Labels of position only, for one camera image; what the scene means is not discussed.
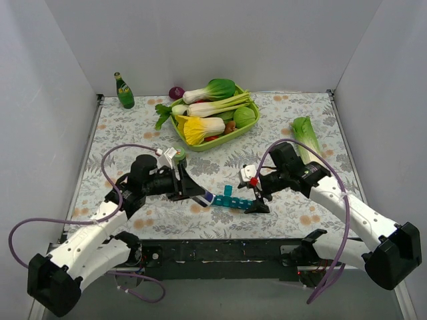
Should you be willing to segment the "teal weekly pill organizer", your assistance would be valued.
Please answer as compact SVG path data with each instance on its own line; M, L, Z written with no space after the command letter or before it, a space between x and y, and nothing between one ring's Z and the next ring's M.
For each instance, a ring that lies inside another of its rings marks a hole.
M233 187L226 185L223 195L214 195L212 205L227 207L232 209L247 210L252 206L253 201L249 199L234 197L232 195Z

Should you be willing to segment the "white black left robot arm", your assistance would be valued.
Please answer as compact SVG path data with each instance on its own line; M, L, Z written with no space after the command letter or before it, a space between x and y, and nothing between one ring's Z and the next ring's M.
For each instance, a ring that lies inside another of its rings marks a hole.
M136 157L130 172L118 179L118 189L107 194L88 225L48 255L37 254L30 260L28 294L62 317L75 307L82 291L111 268L122 263L136 266L142 258L138 238L115 231L144 206L148 196L192 199L209 206L214 196L188 175L183 162L174 162L174 155L171 150L160 158Z

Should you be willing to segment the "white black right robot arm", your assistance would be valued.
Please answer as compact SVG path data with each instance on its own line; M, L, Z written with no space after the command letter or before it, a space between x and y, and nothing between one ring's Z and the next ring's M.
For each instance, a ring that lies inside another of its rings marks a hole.
M267 151L275 165L267 175L260 167L240 169L240 187L254 191L255 200L246 213L269 213L266 201L274 193L291 189L334 214L345 224L344 231L359 237L334 239L317 229L304 237L298 247L284 253L290 265L317 265L322 260L342 263L365 271L386 290L393 290L422 262L420 232L413 224L401 225L382 216L357 197L347 193L332 170L312 161L305 164L288 142Z

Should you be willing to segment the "white pill bottle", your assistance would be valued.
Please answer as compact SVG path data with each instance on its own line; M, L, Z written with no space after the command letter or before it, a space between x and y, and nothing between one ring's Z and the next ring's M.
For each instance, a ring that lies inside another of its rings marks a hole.
M215 195L209 191L205 191L203 195L197 195L191 198L202 207L209 207L215 200Z

